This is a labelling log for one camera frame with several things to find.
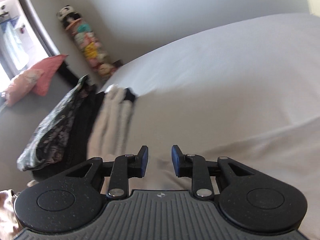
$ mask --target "circular cap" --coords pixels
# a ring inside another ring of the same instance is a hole
[[[274,234],[297,229],[306,214],[307,201],[299,190],[279,180],[243,176],[221,192],[219,207],[238,227]]]
[[[113,188],[109,190],[109,195],[112,197],[121,197],[124,194],[124,190],[120,188]]]
[[[70,207],[75,201],[75,197],[65,190],[51,190],[42,193],[38,197],[38,205],[47,211],[61,211]]]
[[[209,197],[212,195],[212,191],[207,188],[198,189],[196,193],[199,197]]]
[[[14,202],[23,227],[43,233],[81,228],[98,215],[100,193],[86,180],[56,175],[23,190]]]
[[[261,209],[274,209],[284,202],[283,195],[271,188],[257,188],[247,194],[249,203]]]

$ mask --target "bed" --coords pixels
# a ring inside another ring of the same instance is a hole
[[[191,187],[174,176],[174,144],[207,160],[227,155],[298,187],[309,205],[300,230],[320,239],[320,145],[307,141],[320,130],[320,18],[279,14],[197,33],[124,65],[111,84],[139,96],[126,153],[149,147],[146,176],[131,188]]]

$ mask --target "plush toy stack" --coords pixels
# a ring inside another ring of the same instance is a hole
[[[70,5],[62,8],[57,13],[57,17],[93,70],[105,80],[110,78],[117,68],[111,65],[108,53],[95,36],[90,25]]]

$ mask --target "towel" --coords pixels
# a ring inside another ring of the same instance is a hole
[[[119,88],[117,94],[112,100],[110,116],[107,129],[102,136],[101,157],[105,161],[105,156],[115,155],[116,143],[119,136],[119,127],[121,120],[122,101],[125,96],[124,89]]]
[[[110,116],[112,100],[118,92],[117,86],[109,86],[103,100],[100,112],[94,122],[92,133],[87,146],[87,159],[101,156],[102,135],[105,133]]]
[[[132,115],[132,106],[133,106],[133,103],[130,100],[124,100],[121,103],[118,138],[116,141],[116,150],[115,150],[116,156],[120,156],[124,154],[125,142],[128,134],[129,121]]]

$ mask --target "stuffed animal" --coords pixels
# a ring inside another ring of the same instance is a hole
[[[72,6],[67,5],[57,13],[57,17],[66,29],[74,20],[80,19],[81,15],[76,13]]]
[[[87,59],[90,66],[95,70],[97,71],[99,66],[101,65],[101,63],[96,59],[96,58],[90,58],[90,59]]]
[[[91,42],[84,48],[84,56],[86,57],[86,59],[92,59],[98,56],[97,48],[94,45],[94,42]]]
[[[106,77],[113,69],[113,65],[104,63],[100,65],[98,73],[100,76]]]
[[[105,57],[107,56],[107,54],[105,52],[100,52],[98,50],[98,55],[97,55],[97,60],[101,63],[103,63],[105,61]]]
[[[83,23],[81,24],[78,28],[77,28],[78,33],[84,33],[84,32],[92,32],[90,25],[87,23]]]
[[[81,47],[81,44],[84,42],[84,33],[78,33],[78,34],[76,34],[76,35],[74,36],[74,39],[75,39],[78,47],[79,47],[80,49],[84,49],[85,46],[84,46],[84,47]]]

